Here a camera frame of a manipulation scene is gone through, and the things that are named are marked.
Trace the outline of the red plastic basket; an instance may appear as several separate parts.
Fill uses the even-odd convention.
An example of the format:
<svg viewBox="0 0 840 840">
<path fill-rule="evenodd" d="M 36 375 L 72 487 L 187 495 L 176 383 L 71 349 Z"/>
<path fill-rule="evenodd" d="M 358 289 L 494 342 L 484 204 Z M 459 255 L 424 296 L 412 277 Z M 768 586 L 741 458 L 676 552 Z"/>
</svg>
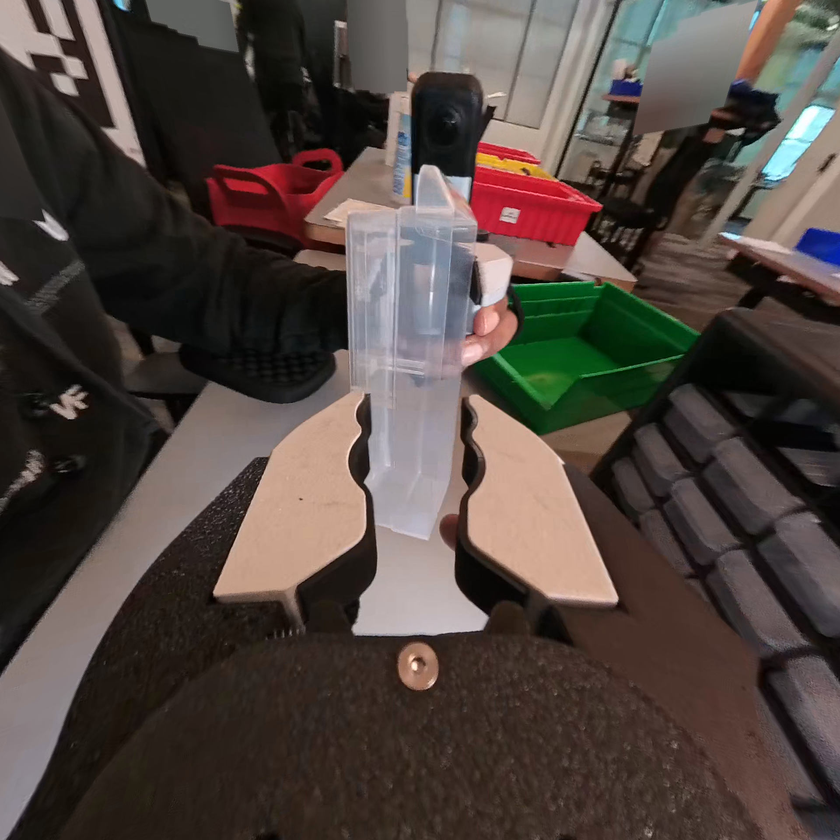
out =
<svg viewBox="0 0 840 840">
<path fill-rule="evenodd" d="M 242 235 L 309 249 L 314 242 L 306 217 L 342 175 L 342 160 L 330 149 L 305 150 L 290 163 L 250 169 L 216 164 L 206 179 L 211 218 Z"/>
</svg>

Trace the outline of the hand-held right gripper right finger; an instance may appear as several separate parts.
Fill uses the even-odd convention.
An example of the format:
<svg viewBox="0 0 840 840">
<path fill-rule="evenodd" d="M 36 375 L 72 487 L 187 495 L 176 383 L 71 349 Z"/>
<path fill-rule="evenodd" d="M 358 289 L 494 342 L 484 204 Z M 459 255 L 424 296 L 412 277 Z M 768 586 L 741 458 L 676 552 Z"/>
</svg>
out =
<svg viewBox="0 0 840 840">
<path fill-rule="evenodd" d="M 562 458 L 480 395 L 462 400 L 460 437 L 455 581 L 467 600 L 488 616 L 511 602 L 535 627 L 555 607 L 618 607 Z"/>
</svg>

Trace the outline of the side table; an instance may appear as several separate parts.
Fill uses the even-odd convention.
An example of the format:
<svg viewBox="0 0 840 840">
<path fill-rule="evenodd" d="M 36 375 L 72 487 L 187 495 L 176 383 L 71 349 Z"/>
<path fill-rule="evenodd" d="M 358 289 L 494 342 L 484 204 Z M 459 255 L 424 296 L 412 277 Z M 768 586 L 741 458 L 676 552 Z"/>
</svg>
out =
<svg viewBox="0 0 840 840">
<path fill-rule="evenodd" d="M 839 323 L 838 267 L 769 240 L 720 233 L 728 250 L 727 272 L 747 284 L 737 307 L 775 301 L 805 319 Z"/>
</svg>

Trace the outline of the black chair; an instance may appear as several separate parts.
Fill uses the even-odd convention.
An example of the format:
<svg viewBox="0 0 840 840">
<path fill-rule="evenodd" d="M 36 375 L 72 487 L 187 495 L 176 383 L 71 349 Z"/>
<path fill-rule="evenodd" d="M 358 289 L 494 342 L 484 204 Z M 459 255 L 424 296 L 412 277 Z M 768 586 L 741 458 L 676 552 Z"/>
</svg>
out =
<svg viewBox="0 0 840 840">
<path fill-rule="evenodd" d="M 655 236 L 663 234 L 666 227 L 665 216 L 646 204 L 645 192 L 634 200 L 641 181 L 652 170 L 651 166 L 631 164 L 616 173 L 614 182 L 606 187 L 608 172 L 594 163 L 589 172 L 591 183 L 585 184 L 597 193 L 605 189 L 605 194 L 596 198 L 602 209 L 591 216 L 584 231 L 634 275 L 642 270 L 643 255 Z"/>
</svg>

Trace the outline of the white wipes bottle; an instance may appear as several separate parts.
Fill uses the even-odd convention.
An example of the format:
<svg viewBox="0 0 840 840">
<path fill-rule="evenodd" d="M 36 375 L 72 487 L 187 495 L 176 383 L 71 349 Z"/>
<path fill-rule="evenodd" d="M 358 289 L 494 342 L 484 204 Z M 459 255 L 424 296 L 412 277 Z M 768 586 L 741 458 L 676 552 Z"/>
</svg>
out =
<svg viewBox="0 0 840 840">
<path fill-rule="evenodd" d="M 388 108 L 385 163 L 392 168 L 392 195 L 400 204 L 413 201 L 412 134 L 411 93 L 394 92 Z"/>
</svg>

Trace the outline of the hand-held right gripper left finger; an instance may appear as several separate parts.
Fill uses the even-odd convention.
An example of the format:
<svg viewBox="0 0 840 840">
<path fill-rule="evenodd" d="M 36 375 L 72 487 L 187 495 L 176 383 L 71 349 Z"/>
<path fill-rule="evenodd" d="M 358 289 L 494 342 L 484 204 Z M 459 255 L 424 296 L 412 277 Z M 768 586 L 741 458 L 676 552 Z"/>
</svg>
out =
<svg viewBox="0 0 840 840">
<path fill-rule="evenodd" d="M 317 607 L 350 624 L 377 571 L 371 399 L 352 392 L 272 450 L 213 589 L 219 604 L 275 603 L 295 627 Z"/>
</svg>

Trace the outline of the person's black printed jacket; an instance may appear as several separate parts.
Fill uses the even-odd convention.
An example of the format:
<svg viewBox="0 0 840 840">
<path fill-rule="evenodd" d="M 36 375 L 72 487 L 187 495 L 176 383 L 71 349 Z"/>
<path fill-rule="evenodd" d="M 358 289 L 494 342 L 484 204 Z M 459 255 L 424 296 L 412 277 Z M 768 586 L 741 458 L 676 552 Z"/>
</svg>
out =
<svg viewBox="0 0 840 840">
<path fill-rule="evenodd" d="M 110 524 L 158 431 L 61 222 L 2 219 L 1 667 Z"/>
</svg>

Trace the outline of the green plastic bin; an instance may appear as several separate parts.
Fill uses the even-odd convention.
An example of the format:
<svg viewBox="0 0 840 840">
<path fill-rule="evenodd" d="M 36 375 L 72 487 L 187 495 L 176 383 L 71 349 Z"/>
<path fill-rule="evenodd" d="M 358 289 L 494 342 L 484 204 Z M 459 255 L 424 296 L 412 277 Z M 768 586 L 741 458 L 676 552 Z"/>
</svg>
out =
<svg viewBox="0 0 840 840">
<path fill-rule="evenodd" d="M 470 371 L 538 435 L 642 406 L 699 337 L 611 283 L 517 284 L 513 297 L 518 335 Z"/>
</svg>

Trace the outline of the clear plastic hinged box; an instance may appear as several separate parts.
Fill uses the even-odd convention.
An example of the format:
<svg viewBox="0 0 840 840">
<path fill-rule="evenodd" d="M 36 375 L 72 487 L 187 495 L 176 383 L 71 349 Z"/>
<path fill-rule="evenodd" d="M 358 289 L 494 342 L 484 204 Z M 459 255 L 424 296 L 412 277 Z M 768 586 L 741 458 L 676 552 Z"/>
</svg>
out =
<svg viewBox="0 0 840 840">
<path fill-rule="evenodd" d="M 414 196 L 348 216 L 350 382 L 370 399 L 375 523 L 429 539 L 452 469 L 477 223 L 434 165 Z"/>
</svg>

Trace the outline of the row of grey blocks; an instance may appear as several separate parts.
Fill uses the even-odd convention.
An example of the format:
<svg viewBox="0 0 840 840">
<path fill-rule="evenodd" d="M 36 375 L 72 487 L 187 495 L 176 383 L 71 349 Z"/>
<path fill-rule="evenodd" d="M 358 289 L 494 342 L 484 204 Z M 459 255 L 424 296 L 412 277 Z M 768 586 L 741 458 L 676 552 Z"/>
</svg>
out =
<svg viewBox="0 0 840 840">
<path fill-rule="evenodd" d="M 755 653 L 800 738 L 838 739 L 838 394 L 681 373 L 594 479 Z"/>
</svg>

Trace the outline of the black mesh pad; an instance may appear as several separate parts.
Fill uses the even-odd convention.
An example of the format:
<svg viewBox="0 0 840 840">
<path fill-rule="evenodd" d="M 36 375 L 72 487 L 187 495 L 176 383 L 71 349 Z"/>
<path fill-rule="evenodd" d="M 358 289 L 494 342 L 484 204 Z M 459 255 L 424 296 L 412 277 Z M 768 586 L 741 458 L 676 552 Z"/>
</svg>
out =
<svg viewBox="0 0 840 840">
<path fill-rule="evenodd" d="M 183 345 L 184 368 L 209 382 L 263 403 L 299 403 L 321 389 L 336 372 L 333 353 L 316 350 L 280 353 L 237 350 L 211 353 Z"/>
</svg>

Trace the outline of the person's left forearm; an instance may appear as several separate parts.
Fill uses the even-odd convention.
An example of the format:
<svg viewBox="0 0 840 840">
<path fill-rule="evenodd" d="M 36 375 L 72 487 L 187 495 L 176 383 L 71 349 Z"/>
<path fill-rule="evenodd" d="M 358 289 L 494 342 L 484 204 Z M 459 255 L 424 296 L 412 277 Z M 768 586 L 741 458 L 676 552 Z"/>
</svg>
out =
<svg viewBox="0 0 840 840">
<path fill-rule="evenodd" d="M 109 315 L 221 354 L 349 348 L 344 273 L 210 225 L 4 50 L 2 101 L 44 200 L 36 230 L 71 247 Z"/>
</svg>

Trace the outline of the wooden edged table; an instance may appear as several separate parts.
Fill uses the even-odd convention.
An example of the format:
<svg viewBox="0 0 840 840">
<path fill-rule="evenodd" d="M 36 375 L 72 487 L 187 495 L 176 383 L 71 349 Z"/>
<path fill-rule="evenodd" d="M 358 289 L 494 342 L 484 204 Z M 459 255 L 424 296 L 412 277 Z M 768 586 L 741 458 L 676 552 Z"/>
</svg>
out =
<svg viewBox="0 0 840 840">
<path fill-rule="evenodd" d="M 305 219 L 306 236 L 317 244 L 344 247 L 344 229 L 327 215 L 346 200 L 394 208 L 392 168 L 385 163 L 385 151 L 366 148 L 342 174 Z M 633 292 L 636 278 L 586 233 L 574 246 L 489 236 L 489 241 L 513 259 L 513 274 L 527 282 L 555 282 L 565 277 L 609 282 Z"/>
</svg>

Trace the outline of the black storage rack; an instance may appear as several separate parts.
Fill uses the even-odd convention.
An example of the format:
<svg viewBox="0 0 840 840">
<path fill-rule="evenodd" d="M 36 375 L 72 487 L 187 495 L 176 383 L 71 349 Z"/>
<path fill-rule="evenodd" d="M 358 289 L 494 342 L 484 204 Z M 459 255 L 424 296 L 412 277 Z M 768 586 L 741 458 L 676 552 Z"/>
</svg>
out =
<svg viewBox="0 0 840 840">
<path fill-rule="evenodd" d="M 827 389 L 829 393 L 838 394 L 838 328 L 779 321 L 751 310 L 732 309 L 718 316 L 699 336 L 653 397 L 681 373 L 743 380 L 757 375 L 782 376 L 793 382 L 810 382 L 815 389 Z M 630 428 L 632 421 L 623 433 Z M 591 473 L 594 483 L 595 468 L 603 457 Z M 677 570 L 670 560 L 667 561 Z M 699 583 L 688 578 L 685 572 L 677 572 L 709 601 L 718 614 Z M 801 739 L 800 733 L 782 718 L 778 709 L 771 706 L 769 696 L 762 691 L 760 677 L 759 661 L 759 718 L 770 735 L 771 748 L 780 758 L 783 784 L 794 812 L 812 837 L 838 838 L 838 729 L 832 731 L 838 736 L 835 739 Z"/>
</svg>

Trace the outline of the blue box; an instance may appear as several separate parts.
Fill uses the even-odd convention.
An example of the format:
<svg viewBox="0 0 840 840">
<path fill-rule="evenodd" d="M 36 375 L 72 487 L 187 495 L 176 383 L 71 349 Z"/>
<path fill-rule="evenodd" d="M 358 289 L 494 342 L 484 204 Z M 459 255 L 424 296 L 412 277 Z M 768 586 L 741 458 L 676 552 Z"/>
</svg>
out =
<svg viewBox="0 0 840 840">
<path fill-rule="evenodd" d="M 830 266 L 839 267 L 839 246 L 839 232 L 820 227 L 809 227 L 794 246 L 794 250 Z"/>
</svg>

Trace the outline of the white board with black squares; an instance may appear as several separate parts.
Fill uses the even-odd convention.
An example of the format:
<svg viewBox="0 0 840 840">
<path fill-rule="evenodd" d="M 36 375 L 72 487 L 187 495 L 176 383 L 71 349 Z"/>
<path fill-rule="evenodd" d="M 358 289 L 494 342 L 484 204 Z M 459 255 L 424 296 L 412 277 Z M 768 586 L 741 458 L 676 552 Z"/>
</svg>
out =
<svg viewBox="0 0 840 840">
<path fill-rule="evenodd" d="M 2 1 L 1 46 L 145 164 L 99 2 Z"/>
</svg>

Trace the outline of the person's left hand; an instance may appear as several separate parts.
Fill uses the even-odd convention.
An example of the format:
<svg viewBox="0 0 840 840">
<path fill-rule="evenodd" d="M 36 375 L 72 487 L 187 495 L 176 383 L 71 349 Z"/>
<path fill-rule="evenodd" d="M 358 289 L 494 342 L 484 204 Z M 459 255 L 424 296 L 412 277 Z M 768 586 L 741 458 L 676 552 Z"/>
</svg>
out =
<svg viewBox="0 0 840 840">
<path fill-rule="evenodd" d="M 461 346 L 462 368 L 469 368 L 489 359 L 506 348 L 518 334 L 520 326 L 516 309 L 509 296 L 476 313 L 472 333 Z"/>
</svg>

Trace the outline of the yellow plastic bin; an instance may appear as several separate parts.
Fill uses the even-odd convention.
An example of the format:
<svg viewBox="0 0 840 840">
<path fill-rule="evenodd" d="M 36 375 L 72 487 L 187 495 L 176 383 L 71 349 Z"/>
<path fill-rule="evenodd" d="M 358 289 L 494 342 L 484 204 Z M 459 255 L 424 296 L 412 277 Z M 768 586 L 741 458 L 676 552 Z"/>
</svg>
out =
<svg viewBox="0 0 840 840">
<path fill-rule="evenodd" d="M 512 175 L 527 176 L 549 182 L 557 181 L 557 178 L 545 171 L 537 161 L 501 158 L 494 154 L 478 152 L 476 155 L 476 167 L 484 167 L 494 172 L 506 172 Z"/>
</svg>

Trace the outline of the red plastic bin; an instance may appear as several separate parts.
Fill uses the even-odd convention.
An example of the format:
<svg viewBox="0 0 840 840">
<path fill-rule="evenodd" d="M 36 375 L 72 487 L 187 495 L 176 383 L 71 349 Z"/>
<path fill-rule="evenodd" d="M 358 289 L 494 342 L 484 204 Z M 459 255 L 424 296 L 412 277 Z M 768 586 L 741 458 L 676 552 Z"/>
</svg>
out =
<svg viewBox="0 0 840 840">
<path fill-rule="evenodd" d="M 574 246 L 602 205 L 563 182 L 476 168 L 470 198 L 478 227 L 489 234 Z"/>
</svg>

